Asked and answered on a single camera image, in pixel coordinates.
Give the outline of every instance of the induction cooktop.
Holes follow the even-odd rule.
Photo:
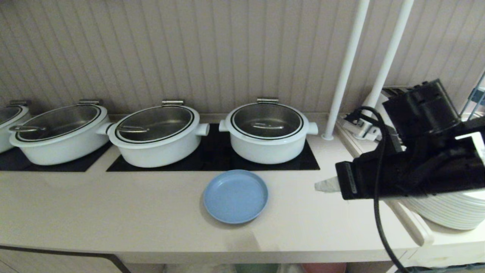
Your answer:
[[[30,162],[20,148],[13,148],[0,154],[0,171],[87,171],[104,152],[111,147],[108,142],[96,151],[76,160],[50,166],[36,165]]]
[[[305,146],[296,158],[281,164],[259,164],[240,157],[231,147],[230,134],[219,132],[219,124],[211,124],[208,136],[203,136],[199,147],[188,157],[173,164],[157,168],[139,168],[119,156],[107,171],[294,171],[320,170],[310,145]]]

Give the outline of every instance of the white counter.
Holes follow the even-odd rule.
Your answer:
[[[203,116],[216,121],[217,115]],[[322,115],[308,115],[324,128]],[[338,137],[309,136],[319,171],[256,171],[268,185],[262,214],[247,224],[213,219],[202,205],[220,171],[106,172],[111,147],[87,172],[0,172],[0,245],[114,253],[124,262],[337,262],[388,260],[371,200],[314,190],[352,160]],[[382,203],[398,257],[417,245]]]

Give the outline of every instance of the pot lid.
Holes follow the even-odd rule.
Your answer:
[[[189,127],[194,114],[184,106],[157,106],[136,112],[116,127],[116,136],[124,142],[148,143],[173,137]]]
[[[101,113],[92,105],[75,105],[55,109],[28,120],[21,126],[14,126],[17,138],[23,141],[41,141],[60,137],[90,124]]]
[[[13,119],[16,115],[20,114],[20,112],[22,112],[22,108],[19,106],[0,108],[0,124],[4,124]]]
[[[260,139],[281,139],[298,133],[303,120],[293,109],[277,103],[249,104],[237,110],[231,123],[240,133]]]

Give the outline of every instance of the white pipe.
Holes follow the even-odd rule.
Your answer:
[[[356,56],[357,45],[359,44],[360,34],[362,33],[362,28],[364,27],[369,2],[370,0],[360,0],[357,7],[356,19],[352,27],[349,44],[343,59],[339,81],[337,83],[337,87],[335,88],[335,94],[332,101],[332,107],[330,108],[330,114],[328,116],[326,131],[325,134],[322,135],[322,138],[326,140],[333,139],[333,129],[335,127],[335,122],[337,121],[340,105],[342,104],[342,98],[345,92],[345,87],[347,86],[352,63],[354,62],[354,58]]]
[[[399,43],[401,42],[401,38],[403,37],[403,32],[406,28],[407,19],[409,18],[409,14],[411,13],[413,3],[414,0],[404,0],[401,5],[401,11],[399,12],[399,17],[397,18],[394,32],[392,33],[391,40],[389,41],[388,51],[384,56],[384,61],[381,65],[381,68],[379,69],[377,78],[375,79],[374,87],[372,88],[370,95],[364,102],[365,106],[375,107],[375,105],[377,104],[379,94],[381,93],[382,87],[384,86],[384,82],[386,81],[386,78],[388,76],[392,61],[394,60],[394,56],[396,55],[397,48],[399,47]],[[369,111],[363,111],[363,113],[368,116],[371,115]]]

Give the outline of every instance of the black cable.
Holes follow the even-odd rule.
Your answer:
[[[360,107],[362,110],[368,110],[372,112],[379,122],[379,129],[381,129],[382,133],[382,144],[381,144],[381,151],[379,154],[379,159],[377,162],[377,174],[375,176],[375,189],[374,189],[374,215],[375,215],[375,224],[377,226],[377,231],[379,232],[379,237],[381,238],[382,244],[384,245],[384,249],[386,250],[387,254],[391,258],[392,262],[397,266],[401,273],[409,273],[409,271],[401,264],[399,259],[396,257],[394,252],[392,251],[391,247],[389,246],[388,240],[384,235],[384,230],[382,228],[381,223],[381,214],[379,210],[379,189],[380,189],[380,179],[381,179],[381,172],[382,172],[382,162],[384,161],[384,155],[386,153],[386,141],[390,137],[389,131],[386,128],[386,124],[382,119],[382,116],[379,114],[377,110],[372,107],[362,106]]]

